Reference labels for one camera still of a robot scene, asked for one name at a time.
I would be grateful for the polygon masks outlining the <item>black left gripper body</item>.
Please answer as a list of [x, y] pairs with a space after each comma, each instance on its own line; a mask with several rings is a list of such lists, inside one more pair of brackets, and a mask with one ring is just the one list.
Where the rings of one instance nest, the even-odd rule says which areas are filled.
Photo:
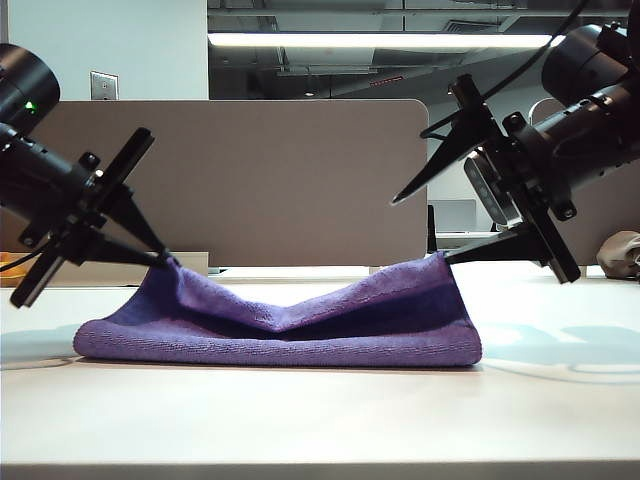
[[10, 212], [27, 221], [18, 237], [39, 255], [10, 297], [17, 307], [29, 307], [61, 265], [86, 261], [77, 255], [92, 233], [101, 233], [154, 255], [103, 213], [103, 203], [152, 145], [146, 128], [137, 129], [108, 167], [98, 172], [100, 159], [90, 152], [71, 164], [45, 146], [10, 130]]

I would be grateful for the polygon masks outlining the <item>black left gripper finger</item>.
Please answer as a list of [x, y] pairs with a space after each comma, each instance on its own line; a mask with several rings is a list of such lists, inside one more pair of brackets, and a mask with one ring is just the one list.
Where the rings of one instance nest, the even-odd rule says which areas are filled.
[[77, 257], [82, 261], [165, 266], [169, 254], [167, 251], [162, 251], [152, 255], [101, 233], [92, 233], [87, 238], [87, 243], [81, 248]]
[[169, 256], [166, 246], [134, 202], [133, 190], [130, 187], [116, 187], [104, 200], [103, 213], [137, 240], [150, 247], [160, 258], [166, 259]]

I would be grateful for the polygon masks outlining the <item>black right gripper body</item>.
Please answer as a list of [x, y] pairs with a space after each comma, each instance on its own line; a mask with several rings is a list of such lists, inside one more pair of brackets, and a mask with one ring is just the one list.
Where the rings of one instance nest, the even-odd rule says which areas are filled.
[[561, 283], [579, 279], [580, 268], [551, 221], [545, 199], [522, 176], [520, 169], [528, 167], [523, 153], [514, 140], [502, 135], [472, 77], [458, 77], [449, 92], [456, 97], [461, 111], [480, 110], [484, 114], [484, 140], [467, 156], [464, 170], [493, 221], [502, 223], [504, 231], [531, 224], [549, 251], [545, 265], [534, 263], [551, 268]]

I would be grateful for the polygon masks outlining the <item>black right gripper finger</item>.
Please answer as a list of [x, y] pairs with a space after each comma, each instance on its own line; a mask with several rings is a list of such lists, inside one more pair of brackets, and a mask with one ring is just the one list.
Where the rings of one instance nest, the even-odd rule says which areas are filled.
[[532, 261], [545, 265], [549, 251], [539, 232], [531, 224], [519, 224], [484, 240], [449, 250], [448, 264], [481, 261]]
[[432, 128], [427, 128], [421, 136], [428, 137], [445, 123], [452, 125], [449, 134], [442, 140], [423, 169], [392, 199], [392, 204], [401, 203], [418, 192], [430, 180], [484, 140], [484, 114], [480, 110], [466, 110], [450, 115], [434, 124]]

